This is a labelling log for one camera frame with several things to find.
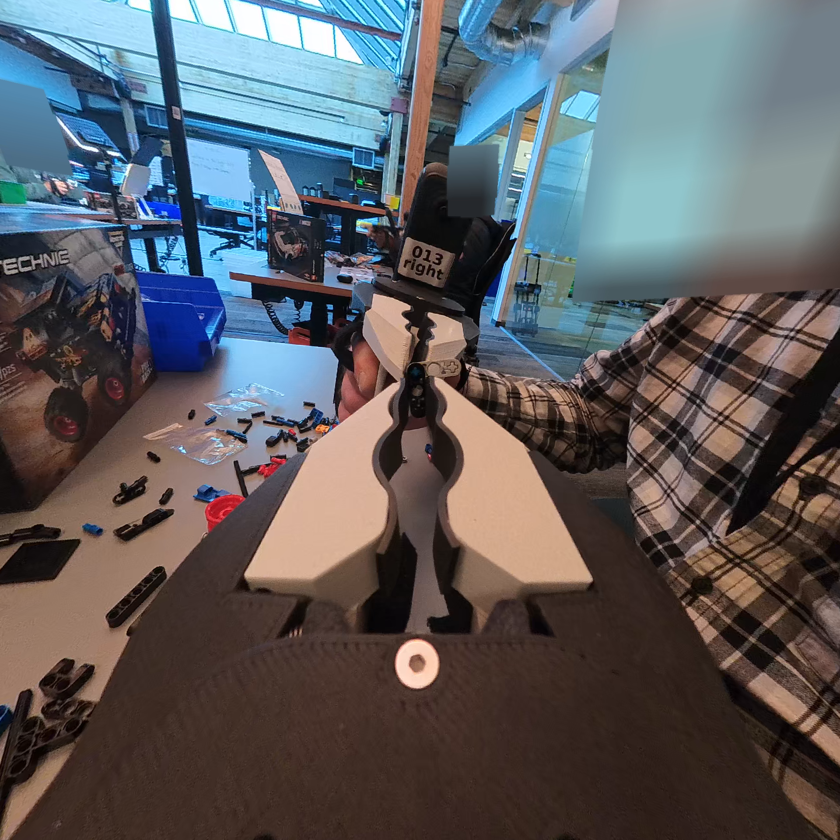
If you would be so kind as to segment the wooden office desk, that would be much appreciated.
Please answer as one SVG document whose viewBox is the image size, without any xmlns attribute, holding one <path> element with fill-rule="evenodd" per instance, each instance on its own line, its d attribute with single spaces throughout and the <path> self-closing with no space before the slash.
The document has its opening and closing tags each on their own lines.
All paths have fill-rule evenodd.
<svg viewBox="0 0 840 840">
<path fill-rule="evenodd" d="M 322 281 L 310 281 L 287 271 L 272 269 L 254 259 L 231 259 L 227 262 L 228 276 L 236 282 L 248 283 L 252 299 L 263 304 L 280 303 L 284 299 L 302 301 L 311 306 L 309 318 L 310 345 L 326 347 L 329 344 L 328 315 L 336 319 L 350 308 L 357 280 L 342 282 L 339 269 L 324 269 Z"/>
</svg>

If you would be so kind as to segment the blue plastic bin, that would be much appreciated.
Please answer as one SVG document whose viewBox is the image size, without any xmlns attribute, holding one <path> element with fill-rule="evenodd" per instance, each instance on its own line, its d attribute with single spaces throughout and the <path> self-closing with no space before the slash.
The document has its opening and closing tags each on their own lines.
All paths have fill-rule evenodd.
<svg viewBox="0 0 840 840">
<path fill-rule="evenodd" d="M 143 271 L 136 278 L 156 370 L 203 371 L 227 320 L 215 280 Z"/>
</svg>

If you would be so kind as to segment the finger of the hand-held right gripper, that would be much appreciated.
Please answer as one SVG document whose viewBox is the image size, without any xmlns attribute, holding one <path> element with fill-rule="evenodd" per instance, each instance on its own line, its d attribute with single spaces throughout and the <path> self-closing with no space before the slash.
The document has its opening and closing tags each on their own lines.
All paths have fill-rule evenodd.
<svg viewBox="0 0 840 840">
<path fill-rule="evenodd" d="M 404 377 L 414 360 L 420 325 L 419 310 L 388 296 L 373 296 L 364 314 L 364 341 L 395 382 Z"/>
<path fill-rule="evenodd" d="M 426 338 L 422 343 L 420 361 L 425 364 L 459 361 L 466 349 L 462 322 L 437 312 L 429 312 L 427 321 Z"/>
</svg>

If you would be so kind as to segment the black flat tile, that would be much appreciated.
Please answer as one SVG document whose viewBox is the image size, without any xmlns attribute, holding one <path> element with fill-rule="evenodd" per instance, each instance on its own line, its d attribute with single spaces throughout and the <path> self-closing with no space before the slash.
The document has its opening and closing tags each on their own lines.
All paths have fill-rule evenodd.
<svg viewBox="0 0 840 840">
<path fill-rule="evenodd" d="M 53 581 L 80 543 L 68 539 L 21 544 L 1 568 L 1 585 Z"/>
</svg>

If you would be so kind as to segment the person's right forearm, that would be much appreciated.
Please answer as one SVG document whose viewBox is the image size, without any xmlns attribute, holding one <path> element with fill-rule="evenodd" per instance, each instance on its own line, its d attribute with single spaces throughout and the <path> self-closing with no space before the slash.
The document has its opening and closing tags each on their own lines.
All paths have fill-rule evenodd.
<svg viewBox="0 0 840 840">
<path fill-rule="evenodd" d="M 627 454 L 632 427 L 662 420 L 655 394 L 643 384 L 677 302 L 669 301 L 616 350 L 591 355 L 570 381 L 515 381 L 464 367 L 455 388 L 560 469 L 585 473 L 614 466 Z"/>
</svg>

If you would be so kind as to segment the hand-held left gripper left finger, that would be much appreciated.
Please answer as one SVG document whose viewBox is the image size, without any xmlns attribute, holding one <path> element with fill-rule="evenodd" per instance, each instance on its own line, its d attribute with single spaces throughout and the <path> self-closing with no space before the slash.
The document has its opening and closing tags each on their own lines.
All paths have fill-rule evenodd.
<svg viewBox="0 0 840 840">
<path fill-rule="evenodd" d="M 299 458 L 245 570 L 253 592 L 328 602 L 370 632 L 404 630 L 402 384 L 388 385 Z"/>
</svg>

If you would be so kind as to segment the flat clear plastic bag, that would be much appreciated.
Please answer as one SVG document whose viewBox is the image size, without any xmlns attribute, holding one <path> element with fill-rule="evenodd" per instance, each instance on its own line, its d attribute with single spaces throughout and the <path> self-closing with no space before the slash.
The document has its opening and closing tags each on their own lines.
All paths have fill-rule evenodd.
<svg viewBox="0 0 840 840">
<path fill-rule="evenodd" d="M 215 427 L 192 427 L 173 423 L 143 436 L 151 443 L 167 447 L 205 466 L 216 466 L 226 458 L 238 456 L 247 439 L 228 435 Z"/>
<path fill-rule="evenodd" d="M 258 383 L 250 383 L 205 402 L 208 412 L 219 417 L 245 416 L 265 411 L 283 402 L 284 393 Z"/>
</svg>

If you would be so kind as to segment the red wheel hub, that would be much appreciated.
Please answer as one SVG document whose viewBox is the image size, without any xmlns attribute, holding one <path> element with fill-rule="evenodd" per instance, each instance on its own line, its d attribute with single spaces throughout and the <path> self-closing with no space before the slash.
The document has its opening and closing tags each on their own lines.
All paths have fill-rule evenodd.
<svg viewBox="0 0 840 840">
<path fill-rule="evenodd" d="M 242 502 L 245 497 L 238 494 L 227 494 L 209 501 L 205 506 L 206 532 L 210 533 L 217 525 L 226 519 Z"/>
</svg>

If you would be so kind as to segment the black steel pillar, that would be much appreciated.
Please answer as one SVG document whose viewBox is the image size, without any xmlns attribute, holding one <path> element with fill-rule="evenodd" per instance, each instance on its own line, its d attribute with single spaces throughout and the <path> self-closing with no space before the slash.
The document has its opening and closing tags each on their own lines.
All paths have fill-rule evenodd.
<svg viewBox="0 0 840 840">
<path fill-rule="evenodd" d="M 169 131 L 177 202 L 189 274 L 204 274 L 196 219 L 193 180 L 188 158 L 180 80 L 175 57 L 172 16 L 168 1 L 151 1 L 152 26 L 161 74 L 164 110 Z"/>
</svg>

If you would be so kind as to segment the heap of crossed black beams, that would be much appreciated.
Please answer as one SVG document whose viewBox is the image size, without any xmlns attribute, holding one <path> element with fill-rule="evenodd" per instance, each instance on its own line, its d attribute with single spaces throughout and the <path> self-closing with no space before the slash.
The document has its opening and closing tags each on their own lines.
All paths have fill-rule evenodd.
<svg viewBox="0 0 840 840">
<path fill-rule="evenodd" d="M 33 710 L 33 690 L 25 689 L 18 696 L 2 755 L 2 815 L 13 788 L 29 780 L 48 753 L 75 742 L 87 726 L 96 702 L 80 693 L 95 670 L 93 664 L 63 658 L 38 683 L 43 699 L 39 710 Z"/>
</svg>

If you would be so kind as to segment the silver air duct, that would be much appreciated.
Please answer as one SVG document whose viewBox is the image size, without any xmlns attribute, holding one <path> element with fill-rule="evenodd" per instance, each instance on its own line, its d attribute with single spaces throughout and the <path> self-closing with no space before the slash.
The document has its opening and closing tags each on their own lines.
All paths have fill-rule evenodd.
<svg viewBox="0 0 840 840">
<path fill-rule="evenodd" d="M 523 19 L 502 27 L 494 22 L 500 1 L 464 2 L 458 15 L 458 35 L 469 52 L 492 65 L 510 67 L 539 60 L 546 67 L 560 59 L 562 25 L 577 2 L 551 2 L 558 9 L 542 23 Z"/>
</svg>

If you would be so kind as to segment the black toy set box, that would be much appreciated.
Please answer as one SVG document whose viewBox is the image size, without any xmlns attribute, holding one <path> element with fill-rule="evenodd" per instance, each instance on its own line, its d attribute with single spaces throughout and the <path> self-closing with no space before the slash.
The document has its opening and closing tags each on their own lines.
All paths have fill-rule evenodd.
<svg viewBox="0 0 840 840">
<path fill-rule="evenodd" d="M 268 267 L 322 283 L 327 226 L 323 219 L 266 208 Z"/>
</svg>

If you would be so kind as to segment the black long beam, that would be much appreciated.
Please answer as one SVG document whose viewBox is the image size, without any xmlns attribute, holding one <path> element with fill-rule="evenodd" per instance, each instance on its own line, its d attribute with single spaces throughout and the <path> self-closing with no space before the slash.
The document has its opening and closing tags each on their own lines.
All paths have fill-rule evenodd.
<svg viewBox="0 0 840 840">
<path fill-rule="evenodd" d="M 162 565 L 154 567 L 106 613 L 107 626 L 116 629 L 125 624 L 151 598 L 152 594 L 156 593 L 166 579 L 165 567 Z"/>
</svg>

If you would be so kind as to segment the person's plaid shirt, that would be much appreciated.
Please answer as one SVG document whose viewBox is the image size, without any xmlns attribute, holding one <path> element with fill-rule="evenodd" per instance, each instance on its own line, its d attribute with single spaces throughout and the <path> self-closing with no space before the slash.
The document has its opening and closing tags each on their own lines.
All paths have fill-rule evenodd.
<svg viewBox="0 0 840 840">
<path fill-rule="evenodd" d="M 838 838 L 838 291 L 679 299 L 626 453 L 637 541 L 775 781 Z"/>
</svg>

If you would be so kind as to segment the pile of small toy pins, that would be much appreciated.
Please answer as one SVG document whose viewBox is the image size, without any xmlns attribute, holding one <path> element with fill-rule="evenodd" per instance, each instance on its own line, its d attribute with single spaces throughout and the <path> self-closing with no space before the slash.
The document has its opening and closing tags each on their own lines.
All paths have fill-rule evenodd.
<svg viewBox="0 0 840 840">
<path fill-rule="evenodd" d="M 269 410 L 245 416 L 210 414 L 202 427 L 215 427 L 228 435 L 247 439 L 246 449 L 228 457 L 232 469 L 235 459 L 248 469 L 247 479 L 266 478 L 284 466 L 292 456 L 308 452 L 321 438 L 338 426 L 335 415 L 324 412 L 315 402 L 303 403 L 303 415 L 294 417 Z"/>
</svg>

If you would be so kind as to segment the person's right hand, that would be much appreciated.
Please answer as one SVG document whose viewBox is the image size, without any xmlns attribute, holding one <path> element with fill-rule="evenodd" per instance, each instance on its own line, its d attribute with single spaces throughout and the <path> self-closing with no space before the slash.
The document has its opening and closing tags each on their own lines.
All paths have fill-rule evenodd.
<svg viewBox="0 0 840 840">
<path fill-rule="evenodd" d="M 338 419 L 344 422 L 376 394 L 381 364 L 371 346 L 358 339 L 352 348 L 353 369 L 345 372 L 340 390 Z"/>
</svg>

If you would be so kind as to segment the wooden post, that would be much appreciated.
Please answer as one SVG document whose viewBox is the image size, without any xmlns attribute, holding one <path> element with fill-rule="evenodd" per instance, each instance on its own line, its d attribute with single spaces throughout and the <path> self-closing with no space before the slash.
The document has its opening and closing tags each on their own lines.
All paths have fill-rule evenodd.
<svg viewBox="0 0 840 840">
<path fill-rule="evenodd" d="M 408 112 L 400 218 L 410 210 L 424 168 L 427 129 L 438 60 L 445 1 L 422 1 L 419 8 L 413 89 Z"/>
</svg>

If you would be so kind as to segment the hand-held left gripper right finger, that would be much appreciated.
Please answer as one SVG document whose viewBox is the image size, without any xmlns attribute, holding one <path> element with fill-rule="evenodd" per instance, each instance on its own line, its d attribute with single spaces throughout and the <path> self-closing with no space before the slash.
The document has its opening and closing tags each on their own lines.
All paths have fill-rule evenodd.
<svg viewBox="0 0 840 840">
<path fill-rule="evenodd" d="M 444 480 L 433 556 L 448 614 L 436 634 L 467 634 L 500 602 L 585 592 L 587 568 L 531 453 L 442 380 L 427 384 L 432 464 Z"/>
</svg>

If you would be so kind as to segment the black angled connector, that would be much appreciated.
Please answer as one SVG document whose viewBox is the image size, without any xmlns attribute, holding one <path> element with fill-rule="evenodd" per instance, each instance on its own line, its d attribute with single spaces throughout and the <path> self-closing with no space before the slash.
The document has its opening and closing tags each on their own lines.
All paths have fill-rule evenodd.
<svg viewBox="0 0 840 840">
<path fill-rule="evenodd" d="M 51 541 L 58 539 L 61 533 L 61 528 L 49 527 L 38 523 L 34 526 L 1 533 L 0 545 L 3 549 L 19 543 Z"/>
</svg>

